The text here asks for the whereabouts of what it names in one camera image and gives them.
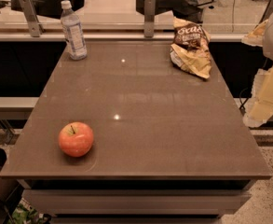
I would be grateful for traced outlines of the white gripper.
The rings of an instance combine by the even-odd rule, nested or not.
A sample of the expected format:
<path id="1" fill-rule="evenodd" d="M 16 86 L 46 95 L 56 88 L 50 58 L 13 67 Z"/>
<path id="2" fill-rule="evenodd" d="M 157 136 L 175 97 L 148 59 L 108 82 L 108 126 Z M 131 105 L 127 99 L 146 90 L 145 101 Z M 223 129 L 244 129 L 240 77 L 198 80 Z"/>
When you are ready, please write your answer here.
<path id="1" fill-rule="evenodd" d="M 248 46 L 262 47 L 264 55 L 273 61 L 273 21 L 264 20 L 241 42 Z M 252 97 L 246 103 L 243 122 L 246 126 L 257 128 L 273 116 L 273 66 L 267 71 L 259 69 L 254 77 Z"/>

